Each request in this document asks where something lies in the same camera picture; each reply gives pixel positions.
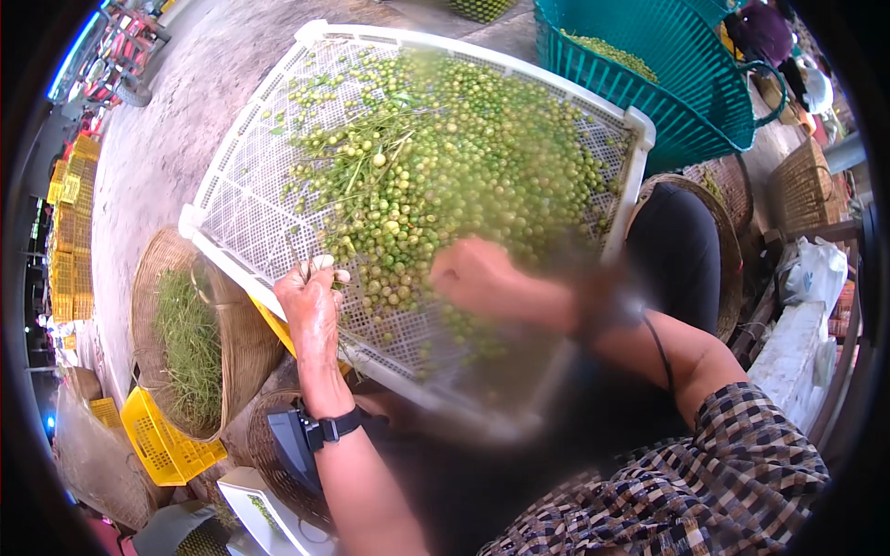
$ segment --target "patterned shirt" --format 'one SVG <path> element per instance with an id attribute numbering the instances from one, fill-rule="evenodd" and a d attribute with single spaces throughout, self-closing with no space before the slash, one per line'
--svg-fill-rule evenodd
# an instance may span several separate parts
<path id="1" fill-rule="evenodd" d="M 694 437 L 637 450 L 610 480 L 560 485 L 480 555 L 780 551 L 828 486 L 816 448 L 752 383 L 708 396 L 695 424 Z"/>

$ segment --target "white plastic bag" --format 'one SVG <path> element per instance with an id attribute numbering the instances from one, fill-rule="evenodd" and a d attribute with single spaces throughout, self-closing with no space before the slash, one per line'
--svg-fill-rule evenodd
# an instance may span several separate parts
<path id="1" fill-rule="evenodd" d="M 814 244 L 800 238 L 797 249 L 800 255 L 785 282 L 784 302 L 825 302 L 830 315 L 846 282 L 846 253 L 822 238 Z"/>

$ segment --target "red vehicle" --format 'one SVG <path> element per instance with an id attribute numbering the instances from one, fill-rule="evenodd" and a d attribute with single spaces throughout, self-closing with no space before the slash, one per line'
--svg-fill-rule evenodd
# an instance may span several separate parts
<path id="1" fill-rule="evenodd" d="M 105 24 L 105 34 L 96 47 L 96 57 L 80 70 L 78 81 L 87 101 L 111 108 L 121 101 L 144 107 L 151 102 L 151 90 L 141 75 L 151 57 L 169 40 L 164 26 L 143 12 L 128 10 L 112 2 L 99 10 L 97 25 Z"/>

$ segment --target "black device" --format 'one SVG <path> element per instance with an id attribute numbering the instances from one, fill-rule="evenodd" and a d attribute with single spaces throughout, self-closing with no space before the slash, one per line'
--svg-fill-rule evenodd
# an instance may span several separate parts
<path id="1" fill-rule="evenodd" d="M 287 411 L 266 416 L 275 437 L 278 459 L 300 484 L 321 496 L 321 480 L 314 454 L 325 442 L 337 442 L 341 436 L 358 429 L 363 411 L 356 406 L 346 415 L 315 420 L 306 411 L 302 398 L 296 399 L 291 406 Z"/>

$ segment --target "white plastic tray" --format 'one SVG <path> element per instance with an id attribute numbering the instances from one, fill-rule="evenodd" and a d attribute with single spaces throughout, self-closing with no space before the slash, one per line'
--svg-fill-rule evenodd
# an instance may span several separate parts
<path id="1" fill-rule="evenodd" d="M 609 220 L 607 230 L 600 237 L 602 258 L 608 261 L 620 251 L 643 180 L 646 156 L 655 143 L 655 127 L 639 110 L 621 110 L 586 89 L 529 63 L 441 36 L 363 25 L 330 25 L 324 20 L 314 20 L 300 28 L 295 39 L 296 44 L 240 111 L 201 182 L 194 204 L 186 205 L 180 218 L 182 235 L 190 238 L 226 274 L 279 317 L 284 318 L 284 313 L 272 293 L 272 285 L 295 263 L 285 236 L 290 235 L 294 226 L 300 230 L 292 238 L 296 254 L 301 259 L 322 253 L 313 227 L 318 228 L 327 214 L 325 211 L 294 214 L 296 195 L 291 195 L 285 203 L 279 202 L 282 185 L 293 179 L 287 169 L 299 158 L 298 151 L 287 145 L 291 134 L 288 123 L 303 109 L 298 103 L 288 101 L 287 94 L 292 90 L 287 89 L 287 84 L 295 80 L 300 86 L 319 74 L 336 75 L 345 69 L 345 64 L 337 62 L 340 56 L 346 56 L 349 61 L 357 60 L 356 53 L 369 44 L 375 46 L 374 55 L 378 59 L 396 55 L 401 46 L 439 49 L 455 58 L 496 68 L 504 75 L 543 85 L 553 95 L 592 115 L 595 119 L 592 124 L 578 124 L 582 131 L 590 132 L 590 138 L 582 142 L 609 163 L 610 168 L 603 172 L 603 178 L 608 181 L 617 176 L 621 183 L 620 196 L 604 193 L 591 198 L 591 205 L 597 206 Z M 309 52 L 314 52 L 315 56 L 309 58 Z M 306 66 L 307 60 L 312 62 L 310 67 Z M 351 83 L 349 79 L 337 88 L 337 102 L 329 101 L 315 108 L 316 117 L 307 120 L 304 129 L 314 123 L 329 129 L 345 122 L 342 101 L 357 100 L 360 87 L 364 85 Z M 264 112 L 275 115 L 282 109 L 286 111 L 283 124 L 274 117 L 263 118 Z M 286 127 L 284 134 L 269 133 L 272 127 L 279 125 Z M 608 137 L 619 143 L 625 142 L 629 149 L 607 146 L 605 140 Z M 299 195 L 310 200 L 314 198 L 304 192 Z M 588 222 L 594 222 L 596 218 L 593 213 L 587 215 Z M 350 263 L 346 268 L 356 270 L 356 266 L 357 263 Z M 358 273 L 353 272 L 353 276 L 358 277 Z M 419 344 L 432 337 L 439 342 L 447 336 L 439 334 L 441 328 L 436 324 L 436 311 L 396 311 L 384 318 L 380 325 L 374 325 L 362 312 L 360 298 L 360 294 L 355 294 L 355 288 L 347 288 L 344 311 L 349 313 L 350 320 L 341 325 L 345 344 L 345 353 L 341 353 L 341 357 L 354 364 L 359 372 L 419 406 L 445 414 L 492 437 L 515 438 L 536 425 L 539 413 L 550 401 L 572 355 L 572 348 L 566 342 L 549 368 L 542 370 L 532 399 L 522 402 L 523 415 L 518 419 L 516 415 L 507 418 L 453 387 L 455 378 L 462 372 L 458 363 L 460 349 L 456 346 L 446 345 L 438 350 L 438 344 L 434 346 L 434 358 L 437 361 L 447 359 L 450 367 L 438 371 L 426 383 L 417 380 Z M 395 339 L 383 342 L 384 332 L 393 332 Z M 437 351 L 453 357 L 438 357 Z"/>
<path id="2" fill-rule="evenodd" d="M 334 542 L 328 535 L 305 521 L 301 523 L 296 514 L 271 492 L 260 472 L 253 467 L 239 467 L 226 473 L 216 484 L 238 519 L 270 556 L 329 556 L 334 553 Z M 250 496 L 257 496 L 263 501 L 281 532 L 269 525 L 251 502 Z"/>

